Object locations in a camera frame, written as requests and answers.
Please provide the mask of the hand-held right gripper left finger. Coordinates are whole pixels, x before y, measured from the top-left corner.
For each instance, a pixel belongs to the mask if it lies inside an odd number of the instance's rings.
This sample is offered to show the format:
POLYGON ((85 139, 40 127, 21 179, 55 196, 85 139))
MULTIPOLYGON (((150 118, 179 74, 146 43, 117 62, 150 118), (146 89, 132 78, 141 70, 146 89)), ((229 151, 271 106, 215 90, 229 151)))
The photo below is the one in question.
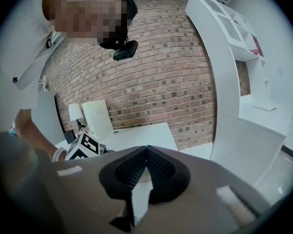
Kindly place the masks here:
POLYGON ((99 181, 107 195, 126 203, 121 216, 114 218, 110 224, 124 231, 134 229, 132 191, 146 168, 146 146, 133 147, 130 152, 105 165, 99 172, 99 181))

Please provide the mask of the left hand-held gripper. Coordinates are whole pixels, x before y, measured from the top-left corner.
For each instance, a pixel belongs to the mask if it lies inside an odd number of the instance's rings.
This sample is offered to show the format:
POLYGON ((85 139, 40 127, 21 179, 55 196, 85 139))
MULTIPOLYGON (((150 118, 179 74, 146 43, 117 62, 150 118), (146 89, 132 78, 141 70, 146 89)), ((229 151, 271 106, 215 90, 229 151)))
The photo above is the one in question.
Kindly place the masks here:
POLYGON ((113 152, 115 151, 108 150, 104 144, 100 144, 94 136, 82 132, 70 145, 65 160, 95 157, 113 152))

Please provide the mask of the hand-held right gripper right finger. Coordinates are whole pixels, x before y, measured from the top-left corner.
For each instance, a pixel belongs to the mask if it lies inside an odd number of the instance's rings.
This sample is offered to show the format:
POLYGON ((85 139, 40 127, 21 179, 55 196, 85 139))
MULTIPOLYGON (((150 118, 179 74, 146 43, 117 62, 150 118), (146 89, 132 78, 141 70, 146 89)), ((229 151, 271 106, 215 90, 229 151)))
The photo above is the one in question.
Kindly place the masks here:
POLYGON ((179 160, 160 151, 158 147, 146 147, 146 167, 153 189, 149 204, 171 202, 188 187, 191 179, 188 167, 179 160))

